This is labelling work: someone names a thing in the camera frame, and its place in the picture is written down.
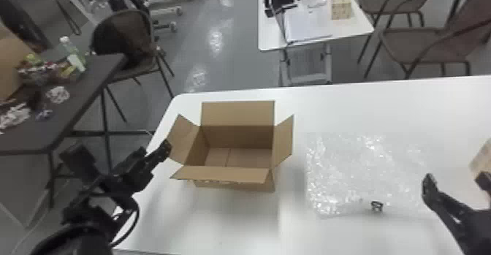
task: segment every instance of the open cardboard box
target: open cardboard box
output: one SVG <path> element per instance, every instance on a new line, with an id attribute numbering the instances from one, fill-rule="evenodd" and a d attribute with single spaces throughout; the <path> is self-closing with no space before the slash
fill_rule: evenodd
<path id="1" fill-rule="evenodd" d="M 196 186 L 274 191 L 273 170 L 292 154 L 293 116 L 275 126 L 275 102 L 204 102 L 201 126 L 179 115 L 167 139 L 181 163 L 171 178 Z"/>

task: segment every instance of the wooden block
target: wooden block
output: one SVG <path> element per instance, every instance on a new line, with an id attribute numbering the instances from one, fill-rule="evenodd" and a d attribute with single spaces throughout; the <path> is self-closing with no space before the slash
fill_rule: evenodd
<path id="1" fill-rule="evenodd" d="M 348 19 L 353 15 L 351 9 L 351 0 L 331 0 L 332 19 Z"/>
<path id="2" fill-rule="evenodd" d="M 481 150 L 476 154 L 474 159 L 469 164 L 474 174 L 474 178 L 477 178 L 480 172 L 491 172 L 491 139 L 486 141 Z M 490 196 L 483 191 L 484 196 L 488 201 L 491 201 Z"/>

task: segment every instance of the white table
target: white table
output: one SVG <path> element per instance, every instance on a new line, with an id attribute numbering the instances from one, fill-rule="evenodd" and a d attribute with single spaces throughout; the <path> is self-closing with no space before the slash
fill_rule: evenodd
<path id="1" fill-rule="evenodd" d="M 310 8 L 309 4 L 319 3 L 320 7 Z M 283 38 L 280 26 L 274 17 L 268 18 L 264 13 L 264 0 L 258 0 L 258 48 L 261 51 L 280 51 L 280 63 L 279 63 L 279 85 L 305 85 L 313 83 L 328 83 L 331 82 L 331 50 L 328 42 L 343 39 L 347 37 L 355 37 L 364 34 L 370 34 L 373 32 L 373 27 L 370 21 L 367 19 L 363 11 L 359 8 L 355 0 L 351 0 L 351 8 L 353 16 L 346 20 L 332 20 L 331 19 L 331 1 L 330 0 L 295 0 L 298 5 L 293 9 L 288 9 L 286 13 L 291 17 L 298 17 L 298 20 L 292 21 L 306 21 L 305 15 L 309 12 L 315 13 L 315 22 L 318 27 L 326 28 L 327 35 L 324 37 L 309 37 L 309 40 L 302 42 L 295 42 L 288 45 L 288 51 L 286 50 L 287 43 Z M 309 70 L 312 69 L 308 64 L 312 62 L 312 59 L 319 59 L 317 56 L 312 57 L 312 54 L 322 53 L 324 54 L 323 63 L 321 67 L 324 67 L 323 71 L 307 71 L 307 75 L 300 77 L 292 76 L 296 70 Z M 284 61 L 285 56 L 293 59 L 297 62 L 297 68 L 291 68 L 286 65 Z"/>
<path id="2" fill-rule="evenodd" d="M 304 132 L 418 137 L 435 147 L 428 164 L 440 189 L 485 208 L 468 163 L 491 137 L 490 76 L 184 94 L 172 101 L 148 150 L 167 136 L 178 113 L 199 122 L 202 102 L 267 99 L 276 100 L 276 122 L 294 114 L 294 153 L 279 167 L 276 192 L 198 189 L 169 179 L 180 165 L 168 159 L 135 195 L 141 219 L 118 249 L 185 255 L 461 254 L 431 212 L 319 218 L 305 200 L 299 137 Z"/>

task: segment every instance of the clutter on table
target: clutter on table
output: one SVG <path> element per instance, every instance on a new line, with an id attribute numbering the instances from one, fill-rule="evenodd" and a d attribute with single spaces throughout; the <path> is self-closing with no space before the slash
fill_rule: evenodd
<path id="1" fill-rule="evenodd" d="M 26 59 L 21 61 L 17 72 L 23 84 L 27 86 L 73 83 L 82 74 L 81 70 L 68 61 L 43 61 L 34 54 L 27 55 Z"/>
<path id="2" fill-rule="evenodd" d="M 63 86 L 57 86 L 48 92 L 46 92 L 46 97 L 54 104 L 60 104 L 70 98 L 70 93 Z"/>
<path id="3" fill-rule="evenodd" d="M 30 113 L 31 110 L 26 103 L 11 107 L 5 114 L 0 115 L 0 130 L 21 124 L 31 116 Z"/>
<path id="4" fill-rule="evenodd" d="M 31 113 L 34 113 L 36 121 L 49 120 L 54 112 L 48 109 L 48 103 L 45 100 L 49 99 L 53 104 L 60 104 L 69 98 L 70 93 L 65 87 L 56 86 L 48 90 L 44 96 L 41 91 L 30 91 L 20 102 L 17 99 L 10 99 L 0 103 L 0 134 L 29 119 Z"/>

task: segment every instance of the dark gray table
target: dark gray table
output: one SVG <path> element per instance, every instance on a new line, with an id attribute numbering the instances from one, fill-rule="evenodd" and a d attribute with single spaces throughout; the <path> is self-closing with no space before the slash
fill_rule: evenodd
<path id="1" fill-rule="evenodd" d="M 19 126 L 7 129 L 0 135 L 0 156 L 46 154 L 50 168 L 50 180 L 46 186 L 50 192 L 50 208 L 53 207 L 53 194 L 56 178 L 72 177 L 61 175 L 61 164 L 55 167 L 53 151 L 65 137 L 104 137 L 107 164 L 112 169 L 112 159 L 109 145 L 111 134 L 147 134 L 146 131 L 109 132 L 105 107 L 104 89 L 113 75 L 120 71 L 126 63 L 123 54 L 91 56 L 88 59 L 88 69 L 82 77 L 72 84 L 65 85 L 70 92 L 69 100 L 62 104 L 47 104 L 47 109 L 53 110 L 53 116 L 47 121 L 36 121 L 35 113 Z M 75 124 L 85 111 L 100 95 L 102 104 L 103 130 L 73 131 Z"/>

